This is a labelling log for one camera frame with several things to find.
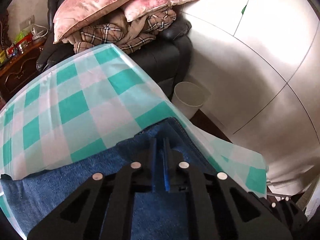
wooden dresser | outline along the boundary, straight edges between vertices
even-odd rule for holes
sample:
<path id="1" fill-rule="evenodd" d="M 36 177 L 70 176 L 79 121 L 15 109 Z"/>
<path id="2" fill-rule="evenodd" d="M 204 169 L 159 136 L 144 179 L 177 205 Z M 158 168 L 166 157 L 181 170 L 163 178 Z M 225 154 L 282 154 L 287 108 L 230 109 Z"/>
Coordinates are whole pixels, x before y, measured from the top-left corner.
<path id="1" fill-rule="evenodd" d="M 21 88 L 40 73 L 36 61 L 43 49 L 45 38 L 32 41 L 0 68 L 0 94 L 8 102 Z"/>

black leather sofa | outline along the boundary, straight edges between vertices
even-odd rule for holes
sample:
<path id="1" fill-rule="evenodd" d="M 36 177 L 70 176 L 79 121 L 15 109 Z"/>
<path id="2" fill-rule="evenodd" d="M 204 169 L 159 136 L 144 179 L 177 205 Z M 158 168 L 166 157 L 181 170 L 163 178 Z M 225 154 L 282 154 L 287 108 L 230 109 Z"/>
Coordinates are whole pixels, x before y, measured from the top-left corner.
<path id="1" fill-rule="evenodd" d="M 52 21 L 63 1 L 48 0 L 48 24 L 51 33 L 37 61 L 40 72 L 74 55 L 73 45 L 53 44 Z M 190 22 L 183 18 L 177 19 L 161 32 L 155 41 L 129 55 L 168 97 L 172 95 L 174 86 L 184 79 L 189 68 L 192 44 L 187 34 L 190 28 Z"/>

checkered cloth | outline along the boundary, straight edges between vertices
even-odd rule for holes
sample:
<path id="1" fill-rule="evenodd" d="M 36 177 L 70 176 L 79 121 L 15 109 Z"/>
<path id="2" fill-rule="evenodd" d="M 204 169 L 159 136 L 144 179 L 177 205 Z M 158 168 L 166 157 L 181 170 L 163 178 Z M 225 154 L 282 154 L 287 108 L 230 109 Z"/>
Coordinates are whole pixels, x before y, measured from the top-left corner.
<path id="1" fill-rule="evenodd" d="M 266 166 L 260 154 L 195 127 L 113 44 L 66 59 L 8 102 L 0 112 L 0 174 L 21 179 L 82 160 L 170 116 L 180 120 L 217 171 L 225 171 L 245 190 L 265 195 Z M 0 207 L 25 238 L 3 194 Z"/>

blue towel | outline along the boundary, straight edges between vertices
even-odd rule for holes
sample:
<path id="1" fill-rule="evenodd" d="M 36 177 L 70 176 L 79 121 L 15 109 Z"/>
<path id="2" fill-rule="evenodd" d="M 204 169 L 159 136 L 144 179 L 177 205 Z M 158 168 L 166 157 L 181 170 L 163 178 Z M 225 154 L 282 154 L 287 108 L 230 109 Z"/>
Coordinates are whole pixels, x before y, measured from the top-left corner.
<path id="1" fill-rule="evenodd" d="M 187 162 L 203 172 L 214 169 L 193 144 L 175 118 L 153 124 L 133 138 L 99 154 L 61 168 L 32 174 L 21 180 L 1 176 L 1 185 L 8 204 L 22 231 L 30 230 L 58 206 L 71 192 L 92 174 L 109 175 L 134 161 L 140 151 L 149 147 L 150 138 L 157 140 L 156 169 L 153 193 L 138 193 L 135 197 L 131 239 L 188 239 L 185 195 L 167 193 L 163 177 L 163 139 L 168 137 L 172 149 L 180 151 Z"/>

trash can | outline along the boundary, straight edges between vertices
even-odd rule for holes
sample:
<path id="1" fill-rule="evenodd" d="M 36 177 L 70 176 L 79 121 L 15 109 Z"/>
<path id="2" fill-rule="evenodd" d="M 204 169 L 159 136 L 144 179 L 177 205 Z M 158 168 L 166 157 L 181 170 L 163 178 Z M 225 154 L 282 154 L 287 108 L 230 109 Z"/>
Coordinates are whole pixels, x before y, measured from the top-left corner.
<path id="1" fill-rule="evenodd" d="M 190 82 L 180 82 L 174 87 L 171 101 L 188 119 L 204 104 L 203 90 Z"/>

